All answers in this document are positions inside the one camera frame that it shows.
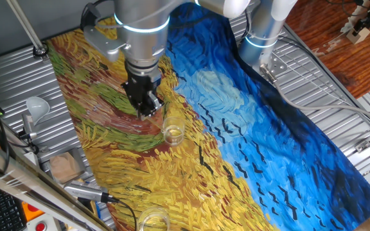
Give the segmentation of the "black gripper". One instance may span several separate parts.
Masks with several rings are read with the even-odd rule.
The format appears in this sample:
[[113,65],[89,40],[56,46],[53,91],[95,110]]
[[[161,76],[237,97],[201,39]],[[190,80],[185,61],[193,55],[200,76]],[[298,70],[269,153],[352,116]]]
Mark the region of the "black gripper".
[[129,69],[127,74],[128,80],[122,84],[122,87],[127,94],[130,94],[128,98],[135,108],[137,116],[153,116],[164,105],[164,102],[155,95],[161,84],[161,72],[158,69],[151,71],[132,71]]

